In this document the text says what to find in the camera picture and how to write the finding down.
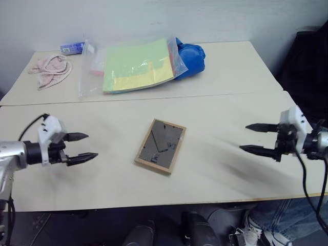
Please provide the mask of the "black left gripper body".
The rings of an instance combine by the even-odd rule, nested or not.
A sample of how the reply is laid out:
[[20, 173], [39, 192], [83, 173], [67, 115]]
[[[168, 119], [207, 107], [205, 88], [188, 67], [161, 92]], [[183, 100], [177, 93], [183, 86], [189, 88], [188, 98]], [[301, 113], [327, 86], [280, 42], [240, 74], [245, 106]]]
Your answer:
[[49, 163], [65, 163], [68, 165], [69, 156], [64, 152], [66, 148], [65, 141], [69, 140], [69, 133], [67, 133], [59, 143], [50, 143], [48, 147]]

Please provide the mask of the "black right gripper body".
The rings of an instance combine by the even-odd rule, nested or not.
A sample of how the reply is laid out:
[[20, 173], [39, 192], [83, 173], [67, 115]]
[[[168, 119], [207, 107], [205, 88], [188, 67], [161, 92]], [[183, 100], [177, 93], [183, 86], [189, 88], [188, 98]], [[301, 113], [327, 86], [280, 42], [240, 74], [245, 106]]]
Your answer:
[[279, 124], [275, 142], [275, 160], [281, 162], [282, 155], [295, 153], [297, 129], [292, 124]]

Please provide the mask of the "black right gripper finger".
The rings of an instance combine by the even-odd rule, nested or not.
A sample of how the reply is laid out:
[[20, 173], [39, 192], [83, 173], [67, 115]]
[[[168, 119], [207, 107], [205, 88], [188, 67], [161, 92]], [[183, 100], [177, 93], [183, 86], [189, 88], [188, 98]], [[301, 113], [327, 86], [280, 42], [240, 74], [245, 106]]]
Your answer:
[[247, 125], [245, 128], [256, 132], [277, 132], [279, 124], [255, 123]]
[[256, 145], [243, 145], [239, 146], [242, 150], [254, 155], [269, 157], [276, 160], [276, 151], [274, 149], [267, 149], [262, 146]]

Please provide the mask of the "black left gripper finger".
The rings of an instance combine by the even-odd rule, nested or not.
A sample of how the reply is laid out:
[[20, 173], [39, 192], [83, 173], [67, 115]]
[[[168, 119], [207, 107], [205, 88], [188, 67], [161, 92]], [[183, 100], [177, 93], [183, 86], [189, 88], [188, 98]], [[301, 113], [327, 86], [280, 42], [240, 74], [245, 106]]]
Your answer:
[[88, 152], [88, 153], [78, 154], [75, 157], [68, 157], [67, 166], [74, 166], [74, 165], [78, 165], [78, 164], [81, 164], [84, 162], [88, 162], [97, 156], [98, 156], [98, 153]]
[[89, 137], [89, 135], [85, 133], [79, 133], [79, 132], [67, 133], [67, 142], [79, 141], [87, 137]]

